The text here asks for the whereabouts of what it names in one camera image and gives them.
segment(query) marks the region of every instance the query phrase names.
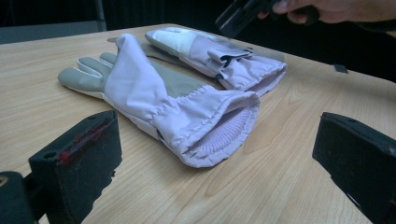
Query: glove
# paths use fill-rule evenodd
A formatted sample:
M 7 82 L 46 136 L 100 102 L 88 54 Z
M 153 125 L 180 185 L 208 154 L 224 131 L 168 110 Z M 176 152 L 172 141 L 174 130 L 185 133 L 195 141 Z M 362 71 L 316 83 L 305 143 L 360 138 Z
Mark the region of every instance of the glove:
M 216 78 L 227 90 L 255 91 L 262 96 L 276 86 L 287 68 L 285 63 L 203 32 L 166 27 L 148 31 L 146 39 L 201 73 Z
M 104 99 L 192 167 L 216 165 L 247 139 L 260 106 L 255 92 L 217 91 L 151 63 L 133 35 L 116 42 L 117 56 L 78 59 L 59 81 Z

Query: wooden table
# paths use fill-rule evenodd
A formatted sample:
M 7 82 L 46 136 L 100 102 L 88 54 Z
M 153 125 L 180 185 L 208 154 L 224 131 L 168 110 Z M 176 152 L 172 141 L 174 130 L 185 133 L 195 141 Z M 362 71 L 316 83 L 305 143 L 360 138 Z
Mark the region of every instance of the wooden table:
M 0 45 L 0 171 L 29 174 L 29 157 L 80 120 L 111 109 L 63 87 L 61 70 L 78 57 L 117 52 L 110 37 L 132 33 L 144 40 L 146 31 L 162 26 Z M 369 222 L 312 150 L 324 111 L 396 138 L 396 84 L 289 54 L 285 62 L 288 72 L 262 97 L 246 143 L 211 169 L 184 165 L 119 114 L 123 161 L 84 222 Z

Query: black wall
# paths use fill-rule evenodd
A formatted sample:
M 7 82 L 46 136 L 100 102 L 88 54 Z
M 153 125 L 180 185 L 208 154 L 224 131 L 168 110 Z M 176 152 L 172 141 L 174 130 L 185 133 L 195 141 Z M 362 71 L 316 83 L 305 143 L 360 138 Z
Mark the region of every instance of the black wall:
M 177 23 L 219 34 L 215 20 L 232 1 L 103 0 L 103 6 L 107 30 Z M 94 0 L 0 0 L 0 19 L 1 26 L 89 21 L 96 10 Z M 396 82 L 396 38 L 352 22 L 305 27 L 285 17 L 255 20 L 236 39 Z

